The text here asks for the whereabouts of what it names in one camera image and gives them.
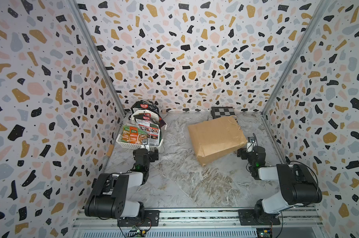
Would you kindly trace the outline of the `brown paper bag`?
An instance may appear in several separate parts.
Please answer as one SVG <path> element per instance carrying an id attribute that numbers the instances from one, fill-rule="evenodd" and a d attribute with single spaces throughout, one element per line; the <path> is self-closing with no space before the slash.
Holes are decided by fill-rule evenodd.
<path id="1" fill-rule="evenodd" d="M 236 116 L 188 126 L 197 161 L 205 166 L 247 145 Z"/>

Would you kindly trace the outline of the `black purple condiment packet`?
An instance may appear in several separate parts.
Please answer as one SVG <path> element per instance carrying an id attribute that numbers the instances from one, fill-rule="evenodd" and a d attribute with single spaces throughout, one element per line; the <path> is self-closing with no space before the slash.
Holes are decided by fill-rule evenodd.
<path id="1" fill-rule="evenodd" d="M 161 129 L 162 127 L 164 127 L 166 125 L 166 122 L 162 119 L 162 117 L 159 115 L 158 116 L 158 126 Z"/>

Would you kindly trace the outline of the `black white red packet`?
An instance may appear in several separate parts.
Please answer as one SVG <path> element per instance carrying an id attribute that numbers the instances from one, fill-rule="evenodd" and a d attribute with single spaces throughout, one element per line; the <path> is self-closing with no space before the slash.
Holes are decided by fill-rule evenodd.
<path id="1" fill-rule="evenodd" d="M 158 114 L 150 110 L 137 110 L 131 120 L 147 133 L 149 145 L 158 146 L 161 142 L 161 126 Z"/>

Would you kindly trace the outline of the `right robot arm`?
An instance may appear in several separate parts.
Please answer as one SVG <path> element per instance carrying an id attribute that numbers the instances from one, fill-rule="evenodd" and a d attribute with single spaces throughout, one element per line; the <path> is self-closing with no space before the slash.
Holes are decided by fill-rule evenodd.
<path id="1" fill-rule="evenodd" d="M 260 199 L 253 209 L 238 211 L 242 226 L 281 225 L 281 212 L 297 206 L 308 206 L 322 201 L 316 173 L 303 163 L 265 164 L 266 151 L 263 147 L 251 145 L 239 149 L 238 156 L 248 161 L 247 170 L 255 180 L 275 181 L 279 191 L 271 197 Z"/>

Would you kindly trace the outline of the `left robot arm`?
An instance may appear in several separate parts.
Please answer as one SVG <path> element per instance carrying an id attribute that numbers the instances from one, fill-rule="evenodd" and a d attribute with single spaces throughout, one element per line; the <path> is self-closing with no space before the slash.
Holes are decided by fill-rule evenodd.
<path id="1" fill-rule="evenodd" d="M 102 220 L 128 219 L 136 224 L 145 221 L 143 202 L 127 200 L 128 189 L 144 185 L 149 178 L 150 163 L 159 159 L 159 151 L 140 148 L 133 151 L 134 165 L 126 173 L 102 173 L 92 187 L 84 206 L 87 217 Z"/>

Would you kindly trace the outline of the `white plastic basket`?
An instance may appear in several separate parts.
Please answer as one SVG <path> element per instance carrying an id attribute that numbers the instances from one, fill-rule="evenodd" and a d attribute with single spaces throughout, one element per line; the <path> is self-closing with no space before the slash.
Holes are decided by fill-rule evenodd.
<path id="1" fill-rule="evenodd" d="M 126 126 L 135 126 L 138 127 L 137 125 L 132 125 L 132 124 L 125 124 Z M 149 145 L 149 144 L 144 144 L 144 145 L 138 145 L 138 144 L 129 144 L 129 143 L 123 143 L 121 142 L 121 133 L 123 130 L 123 126 L 121 128 L 121 132 L 119 133 L 119 135 L 117 136 L 117 143 L 122 147 L 122 148 L 127 148 L 127 149 L 139 149 L 139 148 L 146 148 L 148 150 L 153 151 L 154 149 L 160 149 L 160 147 L 162 146 L 163 142 L 164 142 L 164 131 L 166 130 L 166 127 L 164 127 L 164 130 L 161 130 L 161 142 L 158 146 L 153 146 L 153 145 Z"/>

